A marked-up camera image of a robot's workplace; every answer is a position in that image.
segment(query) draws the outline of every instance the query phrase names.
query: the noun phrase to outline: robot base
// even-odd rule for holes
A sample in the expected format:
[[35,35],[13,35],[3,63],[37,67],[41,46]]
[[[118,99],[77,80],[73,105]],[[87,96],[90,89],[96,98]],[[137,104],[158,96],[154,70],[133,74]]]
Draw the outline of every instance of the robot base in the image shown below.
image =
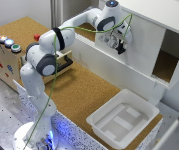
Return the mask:
[[[36,146],[33,148],[27,146],[24,149],[26,141],[24,141],[23,138],[32,125],[33,122],[26,123],[15,132],[13,137],[13,150],[38,150]],[[58,137],[54,138],[54,145],[58,145],[58,142],[59,142]]]

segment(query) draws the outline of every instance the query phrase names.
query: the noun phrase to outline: green cable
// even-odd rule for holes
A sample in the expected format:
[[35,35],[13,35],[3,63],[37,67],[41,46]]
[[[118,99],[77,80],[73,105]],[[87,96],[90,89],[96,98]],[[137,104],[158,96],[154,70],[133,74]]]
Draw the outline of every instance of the green cable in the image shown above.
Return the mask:
[[[123,40],[124,40],[124,38],[125,38],[125,36],[126,36],[126,33],[127,33],[127,31],[128,31],[128,28],[129,28],[129,26],[130,26],[130,23],[131,23],[131,21],[132,21],[132,16],[133,16],[133,14],[129,14],[129,15],[126,16],[120,23],[118,23],[117,25],[115,25],[114,27],[112,27],[112,28],[110,28],[110,29],[108,29],[108,30],[106,30],[106,31],[92,31],[92,30],[88,30],[88,29],[85,29],[85,28],[81,28],[81,27],[64,27],[64,28],[62,28],[62,29],[60,29],[60,30],[62,31],[62,30],[69,29],[69,28],[75,28],[75,29],[85,30],[85,31],[88,31],[88,32],[93,32],[93,33],[105,33],[105,32],[108,32],[108,31],[111,31],[111,30],[115,29],[115,28],[118,27],[120,24],[122,24],[127,18],[131,17],[130,20],[129,20],[129,24],[128,24],[127,28],[126,28],[125,34],[124,34],[124,36],[123,36]],[[57,35],[55,34],[55,37],[54,37],[54,50],[55,50],[55,55],[56,55],[56,37],[57,37]],[[57,66],[57,57],[56,57],[56,56],[55,56],[55,66]],[[38,125],[38,123],[39,123],[39,121],[40,121],[42,115],[44,114],[44,112],[45,112],[45,110],[46,110],[46,108],[47,108],[47,106],[48,106],[48,103],[49,103],[49,101],[50,101],[52,92],[53,92],[53,90],[54,90],[54,86],[55,86],[55,82],[56,82],[56,77],[57,77],[57,67],[56,67],[56,71],[55,71],[55,76],[54,76],[54,81],[53,81],[53,84],[52,84],[51,92],[50,92],[50,94],[49,94],[49,98],[48,98],[48,100],[47,100],[47,103],[46,103],[46,105],[45,105],[45,108],[44,108],[44,110],[42,111],[42,113],[41,113],[41,115],[40,115],[40,117],[39,117],[39,119],[38,119],[38,121],[37,121],[35,127],[33,128],[33,131],[31,132],[31,135],[30,135],[30,137],[29,137],[29,139],[28,139],[28,141],[27,141],[27,143],[26,143],[26,145],[25,145],[25,147],[24,147],[23,150],[25,150],[26,146],[28,145],[28,143],[29,143],[29,141],[30,141],[30,139],[31,139],[31,137],[32,137],[32,135],[33,135],[33,132],[35,131],[35,129],[36,129],[36,127],[37,127],[37,125]]]

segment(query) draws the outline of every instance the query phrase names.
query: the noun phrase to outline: white robotic arm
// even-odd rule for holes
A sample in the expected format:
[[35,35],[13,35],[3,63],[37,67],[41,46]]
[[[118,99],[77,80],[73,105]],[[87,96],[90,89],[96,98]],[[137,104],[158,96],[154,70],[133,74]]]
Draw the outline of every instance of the white robotic arm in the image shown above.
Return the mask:
[[[100,9],[91,9],[80,15],[71,18],[64,22],[59,29],[64,27],[77,27],[83,23],[90,23],[98,31],[106,31],[115,25],[119,24],[122,20],[120,14],[121,6],[117,1],[110,0],[106,3],[103,11]],[[128,24],[123,22],[116,27],[113,32],[124,35]],[[27,63],[21,68],[20,74],[24,87],[30,96],[30,101],[36,107],[38,115],[35,117],[34,125],[27,132],[24,140],[28,140],[31,132],[33,131],[36,121],[41,115],[45,104],[47,103],[48,96],[45,94],[45,86],[41,76],[49,76],[54,74],[56,70],[55,65],[55,49],[54,49],[54,37],[55,32],[59,30],[53,29],[43,34],[39,39],[39,44],[31,44],[27,48],[26,60]],[[65,47],[73,44],[75,39],[75,31],[73,28],[64,29],[57,32],[56,38],[56,50],[62,50]],[[132,41],[132,33],[130,27],[128,27],[127,34],[125,36],[125,43]],[[56,106],[52,100],[49,102],[49,107],[45,110],[41,121],[35,128],[34,134],[29,142],[29,147],[36,146],[36,143],[41,141],[42,138],[50,132],[51,124],[50,117],[55,113]]]

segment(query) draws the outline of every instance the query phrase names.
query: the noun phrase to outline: empty plastic container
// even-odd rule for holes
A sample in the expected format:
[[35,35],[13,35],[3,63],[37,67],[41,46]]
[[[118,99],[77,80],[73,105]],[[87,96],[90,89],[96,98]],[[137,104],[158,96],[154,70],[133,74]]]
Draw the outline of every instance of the empty plastic container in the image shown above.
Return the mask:
[[94,133],[107,144],[115,149],[124,149],[158,113],[158,108],[124,89],[86,120]]

